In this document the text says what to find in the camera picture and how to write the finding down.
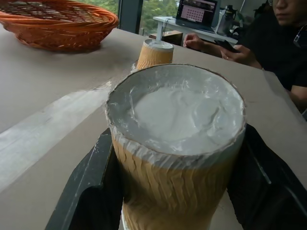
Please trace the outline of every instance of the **orange wicker basket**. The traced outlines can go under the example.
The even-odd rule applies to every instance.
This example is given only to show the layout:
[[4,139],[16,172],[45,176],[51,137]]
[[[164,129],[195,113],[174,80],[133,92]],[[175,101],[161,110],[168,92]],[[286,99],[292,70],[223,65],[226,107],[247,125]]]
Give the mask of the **orange wicker basket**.
[[118,18],[100,7],[69,0],[9,0],[0,6],[0,23],[28,46],[90,52],[117,27]]

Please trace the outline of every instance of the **glasses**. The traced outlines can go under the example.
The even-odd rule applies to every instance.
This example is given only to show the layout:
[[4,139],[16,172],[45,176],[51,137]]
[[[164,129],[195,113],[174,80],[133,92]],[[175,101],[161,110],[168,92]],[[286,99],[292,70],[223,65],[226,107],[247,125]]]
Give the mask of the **glasses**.
[[279,0],[268,0],[270,6],[276,5],[278,3],[278,1]]

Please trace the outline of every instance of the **laptop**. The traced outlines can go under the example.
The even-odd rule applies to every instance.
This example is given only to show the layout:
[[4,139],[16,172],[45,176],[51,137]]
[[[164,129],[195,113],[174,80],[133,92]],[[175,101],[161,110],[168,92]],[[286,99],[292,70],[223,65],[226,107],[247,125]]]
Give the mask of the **laptop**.
[[211,26],[216,8],[214,0],[180,0],[176,24],[215,33]]

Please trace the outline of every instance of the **white filling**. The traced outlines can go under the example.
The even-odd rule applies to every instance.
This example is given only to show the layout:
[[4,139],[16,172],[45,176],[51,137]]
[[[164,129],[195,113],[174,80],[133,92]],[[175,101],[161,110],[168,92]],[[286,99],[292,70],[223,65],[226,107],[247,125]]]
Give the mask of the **white filling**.
[[[163,141],[178,155],[212,152],[226,145],[242,126],[241,101],[229,92],[222,95],[211,98],[203,92],[159,88],[136,103],[134,120],[152,137],[146,142],[150,148]],[[181,143],[186,140],[195,143],[197,152],[185,151]]]
[[145,41],[150,47],[161,48],[161,49],[172,49],[173,45],[163,41],[157,40],[146,40]]

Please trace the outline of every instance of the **desk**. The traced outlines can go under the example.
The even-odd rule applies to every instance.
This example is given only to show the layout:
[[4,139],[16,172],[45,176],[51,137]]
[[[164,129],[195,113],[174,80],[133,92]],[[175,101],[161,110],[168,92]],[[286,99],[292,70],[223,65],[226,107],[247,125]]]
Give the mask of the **desk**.
[[196,30],[196,29],[192,29],[189,27],[177,25],[175,23],[175,19],[172,17],[153,17],[153,19],[158,22],[157,40],[161,40],[163,24],[164,22],[166,23],[168,19],[166,27],[169,29],[178,30],[180,32],[183,32],[184,34],[196,33],[200,38],[205,39],[210,42],[214,42],[214,40],[226,40],[232,45],[235,45],[237,43],[237,40],[230,38],[230,37],[221,36],[216,33],[213,34],[213,33],[205,32],[205,31]]
[[[0,28],[0,229],[43,230],[74,168],[107,128],[107,93],[146,38],[114,29],[102,49],[59,54]],[[247,102],[247,120],[307,188],[307,127],[277,77],[176,46],[174,63],[219,72]],[[241,230],[226,193],[211,230]]]

